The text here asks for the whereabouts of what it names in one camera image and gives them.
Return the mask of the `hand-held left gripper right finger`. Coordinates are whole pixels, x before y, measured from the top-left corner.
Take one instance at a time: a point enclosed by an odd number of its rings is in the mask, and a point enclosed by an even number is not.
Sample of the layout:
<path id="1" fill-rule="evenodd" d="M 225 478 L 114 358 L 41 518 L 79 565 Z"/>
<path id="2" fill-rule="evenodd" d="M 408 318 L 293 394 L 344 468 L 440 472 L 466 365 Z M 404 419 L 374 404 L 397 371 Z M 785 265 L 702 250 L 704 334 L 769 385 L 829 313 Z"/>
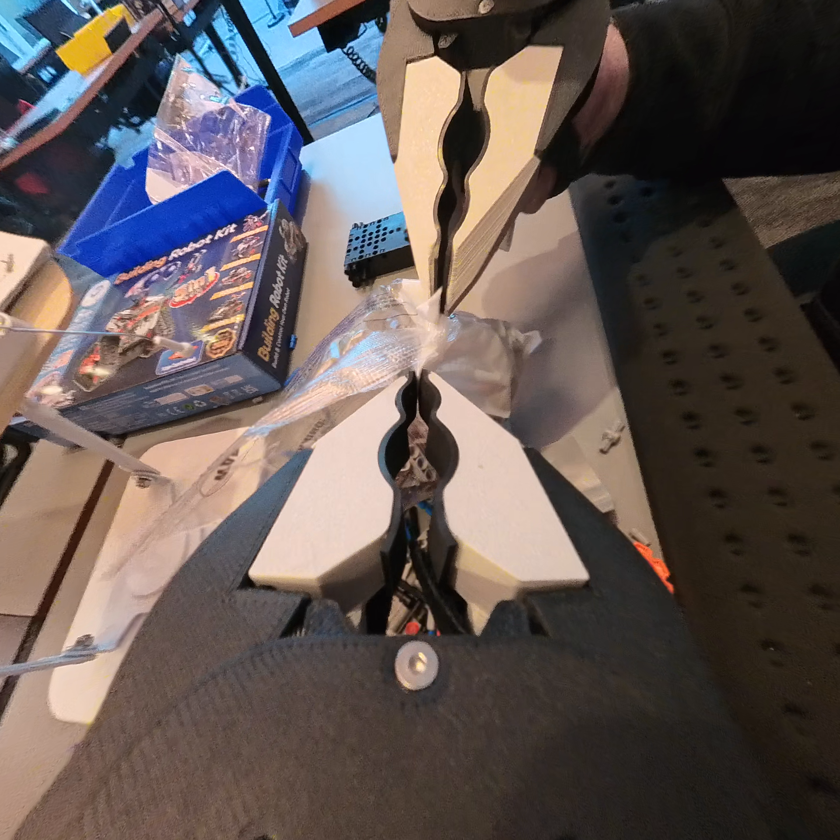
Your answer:
<path id="1" fill-rule="evenodd" d="M 501 602 L 588 584 L 525 448 L 438 374 L 422 374 L 425 455 L 437 473 L 427 545 L 437 579 L 482 625 Z"/>

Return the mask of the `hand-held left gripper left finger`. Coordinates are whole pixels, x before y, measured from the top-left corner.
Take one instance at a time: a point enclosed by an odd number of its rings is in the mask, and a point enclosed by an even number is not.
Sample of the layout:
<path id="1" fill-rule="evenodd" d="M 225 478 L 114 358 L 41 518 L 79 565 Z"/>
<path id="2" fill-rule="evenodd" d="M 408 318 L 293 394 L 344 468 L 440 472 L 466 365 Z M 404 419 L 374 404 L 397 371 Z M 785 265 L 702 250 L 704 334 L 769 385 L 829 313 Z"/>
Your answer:
<path id="1" fill-rule="evenodd" d="M 280 592 L 363 610 L 384 634 L 406 564 L 401 491 L 417 376 L 403 374 L 312 447 L 249 569 Z"/>

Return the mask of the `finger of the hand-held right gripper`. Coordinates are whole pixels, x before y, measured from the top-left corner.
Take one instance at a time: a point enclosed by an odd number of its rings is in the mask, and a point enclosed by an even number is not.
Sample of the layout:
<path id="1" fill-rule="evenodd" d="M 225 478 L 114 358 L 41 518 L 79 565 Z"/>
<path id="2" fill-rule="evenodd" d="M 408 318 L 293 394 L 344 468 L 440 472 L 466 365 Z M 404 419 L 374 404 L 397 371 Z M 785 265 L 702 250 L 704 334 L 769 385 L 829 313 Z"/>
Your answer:
<path id="1" fill-rule="evenodd" d="M 462 299 L 455 234 L 469 204 L 473 116 L 466 74 L 440 56 L 406 64 L 401 115 L 401 199 L 418 278 L 428 295 Z"/>
<path id="2" fill-rule="evenodd" d="M 529 45 L 478 83 L 481 146 L 466 170 L 455 230 L 449 236 L 445 312 L 456 310 L 515 224 L 540 167 L 543 120 L 560 68 L 561 45 Z"/>

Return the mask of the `black perforated motor block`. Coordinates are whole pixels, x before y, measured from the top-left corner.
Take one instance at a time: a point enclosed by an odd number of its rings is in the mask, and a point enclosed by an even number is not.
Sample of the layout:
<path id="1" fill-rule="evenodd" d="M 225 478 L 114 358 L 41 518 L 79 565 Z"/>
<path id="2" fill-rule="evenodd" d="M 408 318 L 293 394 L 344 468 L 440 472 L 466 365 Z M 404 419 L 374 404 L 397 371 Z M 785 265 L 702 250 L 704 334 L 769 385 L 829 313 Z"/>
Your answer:
<path id="1" fill-rule="evenodd" d="M 354 289 L 414 267 L 413 252 L 403 212 L 351 226 L 343 271 Z"/>

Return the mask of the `clear bag of small pieces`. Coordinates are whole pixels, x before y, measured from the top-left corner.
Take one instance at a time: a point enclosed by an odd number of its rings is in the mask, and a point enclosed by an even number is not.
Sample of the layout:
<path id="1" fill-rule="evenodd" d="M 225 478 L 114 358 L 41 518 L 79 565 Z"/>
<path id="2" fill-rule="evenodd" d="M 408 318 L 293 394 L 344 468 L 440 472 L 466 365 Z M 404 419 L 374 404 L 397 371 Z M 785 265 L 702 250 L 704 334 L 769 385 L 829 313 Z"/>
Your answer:
<path id="1" fill-rule="evenodd" d="M 99 555 L 106 588 L 97 630 L 121 639 L 202 541 L 293 456 L 311 450 L 398 375 L 435 371 L 491 417 L 506 419 L 538 331 L 465 311 L 438 313 L 419 284 L 369 294 L 311 352 L 254 425 L 183 438 L 144 455 L 165 480 L 127 486 Z"/>

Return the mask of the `person's right forearm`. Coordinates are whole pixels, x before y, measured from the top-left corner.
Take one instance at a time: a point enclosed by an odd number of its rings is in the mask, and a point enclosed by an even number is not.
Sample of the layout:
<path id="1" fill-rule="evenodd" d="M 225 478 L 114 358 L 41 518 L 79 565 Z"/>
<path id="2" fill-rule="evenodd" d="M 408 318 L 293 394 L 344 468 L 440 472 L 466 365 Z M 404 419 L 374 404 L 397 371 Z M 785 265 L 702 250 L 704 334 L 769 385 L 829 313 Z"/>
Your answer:
<path id="1" fill-rule="evenodd" d="M 641 179 L 838 171 L 839 2 L 632 3 L 627 94 L 585 172 Z"/>

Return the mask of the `person's right hand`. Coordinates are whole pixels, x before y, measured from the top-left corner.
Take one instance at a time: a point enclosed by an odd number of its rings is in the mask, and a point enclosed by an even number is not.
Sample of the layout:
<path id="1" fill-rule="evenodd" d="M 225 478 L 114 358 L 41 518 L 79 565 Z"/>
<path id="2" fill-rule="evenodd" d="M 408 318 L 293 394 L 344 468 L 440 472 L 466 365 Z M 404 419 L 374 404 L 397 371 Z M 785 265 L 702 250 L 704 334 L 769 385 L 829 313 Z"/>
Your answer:
<path id="1" fill-rule="evenodd" d="M 623 37 L 614 23 L 605 35 L 600 65 L 587 99 L 577 110 L 559 146 L 546 154 L 518 206 L 535 214 L 550 198 L 562 193 L 584 173 L 588 159 L 622 109 L 629 84 L 629 61 Z"/>

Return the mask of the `black slanted pole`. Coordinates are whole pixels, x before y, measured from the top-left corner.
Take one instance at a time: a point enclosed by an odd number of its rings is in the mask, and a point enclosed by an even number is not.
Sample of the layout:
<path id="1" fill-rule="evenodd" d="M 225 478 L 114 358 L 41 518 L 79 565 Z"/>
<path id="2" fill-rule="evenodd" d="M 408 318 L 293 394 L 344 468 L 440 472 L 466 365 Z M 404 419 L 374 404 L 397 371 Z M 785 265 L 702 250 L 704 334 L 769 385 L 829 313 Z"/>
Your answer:
<path id="1" fill-rule="evenodd" d="M 266 80 L 268 89 L 275 96 L 279 105 L 286 115 L 294 123 L 299 131 L 304 144 L 313 142 L 312 134 L 305 120 L 301 116 L 298 107 L 292 99 L 286 85 L 266 50 L 264 43 L 252 25 L 242 3 L 239 1 L 222 1 L 227 15 L 230 17 L 234 27 L 237 29 L 241 39 L 256 63 L 259 72 Z"/>

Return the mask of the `clear plastic bag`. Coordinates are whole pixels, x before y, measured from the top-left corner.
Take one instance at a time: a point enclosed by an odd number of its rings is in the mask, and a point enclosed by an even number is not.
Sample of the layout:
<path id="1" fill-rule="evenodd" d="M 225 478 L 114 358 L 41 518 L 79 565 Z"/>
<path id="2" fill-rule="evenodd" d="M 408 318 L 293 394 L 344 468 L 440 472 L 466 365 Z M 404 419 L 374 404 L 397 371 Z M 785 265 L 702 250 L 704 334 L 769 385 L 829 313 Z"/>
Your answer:
<path id="1" fill-rule="evenodd" d="M 221 172 L 257 191 L 269 131 L 269 114 L 226 97 L 178 56 L 148 149 L 150 202 L 162 203 Z"/>

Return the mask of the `blue robot kit box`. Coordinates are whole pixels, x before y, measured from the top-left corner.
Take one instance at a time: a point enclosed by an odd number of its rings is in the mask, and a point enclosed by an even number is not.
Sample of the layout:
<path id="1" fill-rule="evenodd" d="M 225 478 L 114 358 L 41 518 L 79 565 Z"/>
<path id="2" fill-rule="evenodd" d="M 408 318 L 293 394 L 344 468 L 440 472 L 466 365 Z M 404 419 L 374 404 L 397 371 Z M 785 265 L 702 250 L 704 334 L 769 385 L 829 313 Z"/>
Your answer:
<path id="1" fill-rule="evenodd" d="M 121 436 L 277 392 L 307 252 L 275 202 L 100 281 L 27 398 Z"/>

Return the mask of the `white book stand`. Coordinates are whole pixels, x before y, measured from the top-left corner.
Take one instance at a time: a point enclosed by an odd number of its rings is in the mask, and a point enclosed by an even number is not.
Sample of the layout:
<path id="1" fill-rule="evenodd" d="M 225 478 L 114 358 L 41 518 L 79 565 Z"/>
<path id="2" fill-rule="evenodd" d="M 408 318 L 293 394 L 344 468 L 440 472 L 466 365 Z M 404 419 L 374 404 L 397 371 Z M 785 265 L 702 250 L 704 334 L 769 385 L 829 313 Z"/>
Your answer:
<path id="1" fill-rule="evenodd" d="M 224 592 L 252 585 L 293 590 L 286 571 L 301 546 L 288 501 L 311 452 L 275 470 L 261 456 L 266 437 L 255 429 L 183 437 L 150 448 L 119 499 L 66 646 L 2 676 L 56 671 L 49 683 L 55 718 L 91 724 L 144 618 L 173 579 L 185 594 L 185 619 L 197 633 L 210 608 L 200 598 L 221 574 Z M 186 566 L 187 572 L 179 574 Z"/>

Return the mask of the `yellow bin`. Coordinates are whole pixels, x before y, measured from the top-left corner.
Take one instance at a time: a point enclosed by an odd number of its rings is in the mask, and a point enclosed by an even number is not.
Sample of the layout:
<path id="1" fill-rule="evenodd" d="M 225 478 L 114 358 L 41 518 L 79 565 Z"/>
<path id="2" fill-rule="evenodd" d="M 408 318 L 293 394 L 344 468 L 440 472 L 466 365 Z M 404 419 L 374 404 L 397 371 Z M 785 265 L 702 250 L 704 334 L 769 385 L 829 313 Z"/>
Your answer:
<path id="1" fill-rule="evenodd" d="M 131 12 L 118 3 L 84 25 L 56 54 L 68 70 L 85 76 L 118 51 L 134 23 Z"/>

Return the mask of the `blue plastic bin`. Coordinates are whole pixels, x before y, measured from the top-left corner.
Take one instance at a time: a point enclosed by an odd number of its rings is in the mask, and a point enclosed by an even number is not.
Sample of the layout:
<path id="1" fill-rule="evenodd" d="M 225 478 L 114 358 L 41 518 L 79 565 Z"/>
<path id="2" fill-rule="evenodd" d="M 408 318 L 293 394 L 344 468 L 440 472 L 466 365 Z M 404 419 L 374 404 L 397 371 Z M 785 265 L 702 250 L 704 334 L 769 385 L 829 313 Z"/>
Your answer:
<path id="1" fill-rule="evenodd" d="M 268 181 L 266 188 L 255 192 L 220 172 L 153 204 L 145 190 L 148 151 L 142 150 L 130 166 L 111 168 L 56 255 L 111 277 L 275 202 L 299 218 L 303 142 L 297 126 L 266 87 L 251 87 L 235 99 L 270 117 L 258 179 Z"/>

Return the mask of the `long wooden table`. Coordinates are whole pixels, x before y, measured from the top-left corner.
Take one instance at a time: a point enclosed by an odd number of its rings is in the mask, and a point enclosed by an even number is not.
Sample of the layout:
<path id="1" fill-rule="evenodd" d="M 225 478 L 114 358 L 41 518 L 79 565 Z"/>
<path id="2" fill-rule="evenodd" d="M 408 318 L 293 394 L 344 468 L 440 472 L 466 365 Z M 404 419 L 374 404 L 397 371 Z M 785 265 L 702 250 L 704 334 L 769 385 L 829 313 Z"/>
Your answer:
<path id="1" fill-rule="evenodd" d="M 67 73 L 23 112 L 2 132 L 1 168 L 5 170 L 65 132 L 129 60 L 139 56 L 144 41 L 162 24 L 166 13 L 164 2 L 153 2 L 152 9 L 130 25 L 128 38 L 106 59 L 85 74 Z"/>

